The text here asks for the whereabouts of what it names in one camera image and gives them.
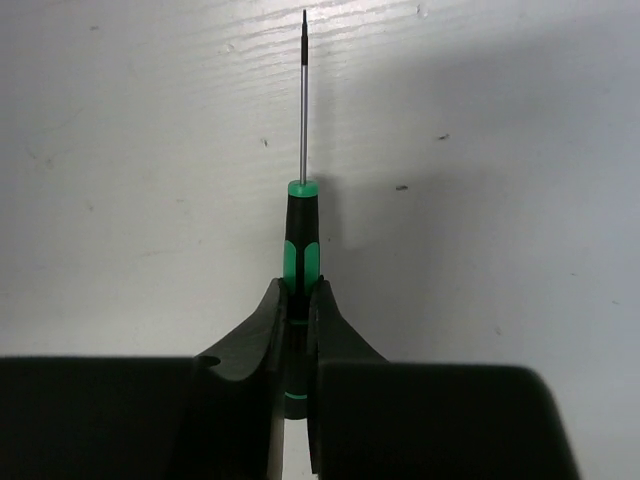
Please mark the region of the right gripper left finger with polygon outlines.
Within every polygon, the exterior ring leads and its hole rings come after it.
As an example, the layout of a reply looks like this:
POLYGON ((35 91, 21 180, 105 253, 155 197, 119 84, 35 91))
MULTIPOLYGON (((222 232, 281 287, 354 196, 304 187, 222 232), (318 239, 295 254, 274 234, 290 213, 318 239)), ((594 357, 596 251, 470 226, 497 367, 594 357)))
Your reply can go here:
POLYGON ((286 287, 194 358, 177 435, 179 479, 280 479, 284 444, 286 287))

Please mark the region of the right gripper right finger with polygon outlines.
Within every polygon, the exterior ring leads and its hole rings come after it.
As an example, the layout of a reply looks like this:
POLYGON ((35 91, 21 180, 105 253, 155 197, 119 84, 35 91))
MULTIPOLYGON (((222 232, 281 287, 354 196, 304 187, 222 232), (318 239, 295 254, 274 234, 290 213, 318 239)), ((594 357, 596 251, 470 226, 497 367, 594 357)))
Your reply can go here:
POLYGON ((331 284, 320 277, 313 287, 307 324, 307 432, 313 474, 320 474, 318 368, 324 361, 388 363, 342 316, 331 284))

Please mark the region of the precision screwdriver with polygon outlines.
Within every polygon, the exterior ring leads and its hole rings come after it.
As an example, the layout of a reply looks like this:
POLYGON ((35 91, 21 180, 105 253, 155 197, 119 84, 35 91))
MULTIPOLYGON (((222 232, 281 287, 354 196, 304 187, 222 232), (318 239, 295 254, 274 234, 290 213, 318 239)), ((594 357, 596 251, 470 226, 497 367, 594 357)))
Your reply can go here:
POLYGON ((308 178, 309 37, 302 12, 300 56, 299 178, 287 187, 283 275, 287 289, 286 322, 290 328, 284 394, 285 417, 307 415, 307 336, 311 295, 320 277, 319 186, 308 178))

